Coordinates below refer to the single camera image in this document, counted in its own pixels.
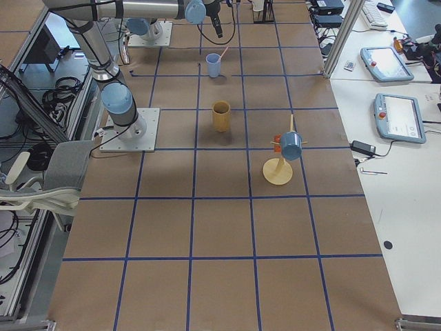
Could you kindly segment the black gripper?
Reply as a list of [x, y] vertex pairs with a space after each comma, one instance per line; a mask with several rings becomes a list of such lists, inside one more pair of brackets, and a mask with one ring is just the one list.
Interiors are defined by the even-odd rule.
[[218, 13], [221, 10], [221, 5], [218, 1], [205, 2], [206, 15], [212, 19], [212, 25], [215, 29], [218, 38], [223, 37], [223, 29]]

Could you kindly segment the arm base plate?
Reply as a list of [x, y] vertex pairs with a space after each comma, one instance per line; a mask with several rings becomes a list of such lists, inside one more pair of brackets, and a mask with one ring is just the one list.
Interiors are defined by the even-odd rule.
[[173, 23], [171, 21], [155, 21], [130, 19], [127, 28], [130, 32], [127, 46], [129, 48], [160, 48], [168, 47], [171, 41]]
[[112, 126], [103, 133], [99, 150], [101, 152], [153, 152], [160, 117], [160, 108], [138, 108], [138, 119], [127, 131], [114, 127], [110, 115], [106, 126]]

